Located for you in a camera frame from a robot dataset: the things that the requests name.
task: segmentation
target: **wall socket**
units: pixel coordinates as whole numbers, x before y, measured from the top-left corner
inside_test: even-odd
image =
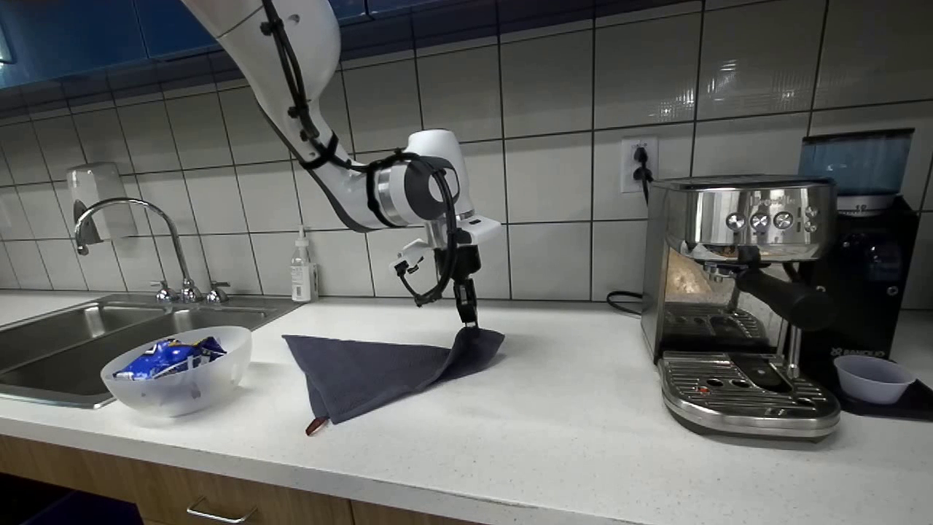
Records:
[[[627,191],[640,194],[640,181],[636,181],[636,169],[639,169],[636,149],[639,146],[646,151],[646,169],[652,175],[659,175],[659,139],[655,137],[621,139],[617,142],[617,161],[621,161],[617,191],[621,194],[627,194]]]

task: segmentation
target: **gray towel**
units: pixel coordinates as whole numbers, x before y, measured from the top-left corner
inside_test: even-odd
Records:
[[[305,372],[314,422],[344,422],[435,382],[468,375],[491,361],[503,334],[462,327],[452,350],[286,334]]]

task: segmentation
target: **stainless steel sink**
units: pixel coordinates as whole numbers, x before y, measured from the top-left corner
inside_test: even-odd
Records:
[[[99,369],[118,352],[194,327],[255,328],[292,304],[230,299],[163,305],[107,298],[0,331],[0,394],[96,407],[109,401]]]

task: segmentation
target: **bottle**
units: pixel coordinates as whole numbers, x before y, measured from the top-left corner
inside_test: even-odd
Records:
[[[292,299],[309,304],[314,298],[318,298],[314,263],[309,257],[309,238],[303,235],[303,228],[296,228],[295,248],[292,248]]]

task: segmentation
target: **wall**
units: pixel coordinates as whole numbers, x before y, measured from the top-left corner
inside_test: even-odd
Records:
[[[914,129],[903,194],[926,210],[905,309],[933,305],[933,3],[707,0],[346,62],[324,113],[359,156],[454,129],[471,200],[503,218],[484,298],[601,299],[640,288],[643,204],[617,194],[624,137],[659,137],[659,177],[795,172],[800,137]],[[150,291],[178,282],[160,223],[76,257],[63,172],[109,161],[165,207],[204,285],[283,295],[295,228],[327,295],[397,298],[391,263],[420,231],[350,232],[295,169],[239,78],[60,97],[0,126],[0,285]]]

